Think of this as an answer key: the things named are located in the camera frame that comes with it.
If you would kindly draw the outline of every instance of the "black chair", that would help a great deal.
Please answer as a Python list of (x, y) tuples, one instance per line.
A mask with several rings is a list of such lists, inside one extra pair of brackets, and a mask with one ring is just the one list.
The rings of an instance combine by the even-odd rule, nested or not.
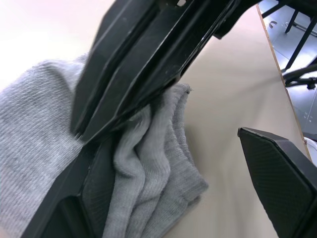
[[(279, 10), (280, 8), (282, 8), (285, 5), (295, 9), (295, 12), (294, 12), (287, 28), (286, 28), (285, 33), (288, 33), (293, 25), (299, 27), (302, 30), (305, 30), (303, 37), (301, 38), (301, 40), (300, 40), (299, 44), (297, 45), (291, 59), (289, 60), (289, 62), (287, 63), (287, 66), (284, 69), (284, 70), (287, 70), (294, 63), (296, 57), (298, 56), (300, 50), (304, 46), (309, 35), (311, 33), (317, 35), (316, 32), (313, 32), (313, 29), (314, 29), (315, 25), (317, 24), (317, 0), (280, 0), (280, 1), (278, 1), (278, 4), (276, 6), (272, 7), (268, 11), (264, 12), (262, 14), (262, 17), (265, 18), (265, 17), (269, 16), (270, 14)], [(311, 19), (311, 22), (307, 28), (300, 25), (299, 23), (295, 22), (296, 16), (299, 12), (303, 13), (304, 15), (308, 16)]]

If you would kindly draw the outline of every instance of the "chair leg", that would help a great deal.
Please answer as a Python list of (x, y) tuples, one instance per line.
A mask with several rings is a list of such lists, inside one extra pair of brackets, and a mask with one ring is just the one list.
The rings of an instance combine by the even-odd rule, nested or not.
[(294, 63), (297, 55), (301, 51), (302, 47), (304, 46), (306, 40), (308, 39), (309, 35), (311, 34), (311, 32), (312, 32), (312, 30), (313, 30), (313, 28), (315, 27), (316, 24), (317, 24), (317, 16), (314, 16), (312, 18), (312, 21), (310, 22), (309, 26), (307, 27), (307, 30), (305, 31), (303, 37), (301, 38), (300, 42), (298, 43), (298, 46), (296, 47), (291, 59), (287, 63), (287, 66), (285, 67), (285, 69), (289, 69), (292, 66), (292, 64)]
[(286, 28), (285, 33), (288, 33), (288, 32), (290, 31), (291, 27), (292, 27), (293, 24), (294, 24), (294, 21), (295, 21), (295, 19), (296, 19), (297, 14), (298, 14), (298, 11), (295, 10), (295, 11), (294, 11), (294, 14), (292, 15), (291, 20), (290, 20), (289, 23), (288, 23), (288, 26), (287, 26), (287, 28)]
[(292, 0), (281, 0), (278, 2), (277, 5), (275, 5), (274, 7), (272, 7), (271, 9), (267, 10), (266, 12), (264, 12), (262, 14), (263, 18), (266, 18), (268, 15), (272, 14), (273, 12), (279, 10), (280, 8), (284, 7), (286, 4), (288, 4), (289, 2), (291, 2)]
[(309, 65), (312, 65), (312, 64), (317, 64), (317, 56), (315, 57), (315, 59), (313, 59), (313, 61), (312, 62), (310, 62), (310, 64)]

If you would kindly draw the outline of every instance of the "folded sock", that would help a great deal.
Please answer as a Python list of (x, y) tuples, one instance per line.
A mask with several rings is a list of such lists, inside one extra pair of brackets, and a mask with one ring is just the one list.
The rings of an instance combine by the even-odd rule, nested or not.
[(172, 96), (172, 92), (167, 90), (151, 103), (154, 113), (150, 128), (136, 147), (145, 172), (145, 183), (129, 221), (127, 238), (141, 237), (168, 181), (170, 167), (164, 153), (164, 141), (167, 124), (172, 119), (176, 107)]
[(175, 94), (179, 95), (179, 101), (173, 121), (169, 122), (164, 146), (171, 169), (170, 177), (155, 211), (143, 230), (143, 238), (162, 237), (189, 209), (200, 201), (199, 195), (208, 187), (193, 165), (191, 155), (189, 154), (188, 158), (183, 151), (187, 144), (180, 146), (174, 131), (175, 128), (178, 130), (178, 135), (185, 134), (180, 131), (184, 130), (183, 124), (177, 124), (177, 120), (183, 119), (189, 86), (177, 84), (173, 90)]
[[(70, 132), (71, 62), (45, 61), (0, 93), (0, 226), (22, 235), (55, 178), (83, 144)], [(76, 75), (82, 67), (76, 66)]]
[(150, 106), (146, 106), (126, 123), (125, 132), (115, 150), (115, 183), (104, 238), (125, 238), (132, 208), (145, 180), (145, 173), (134, 147), (146, 133), (150, 121)]

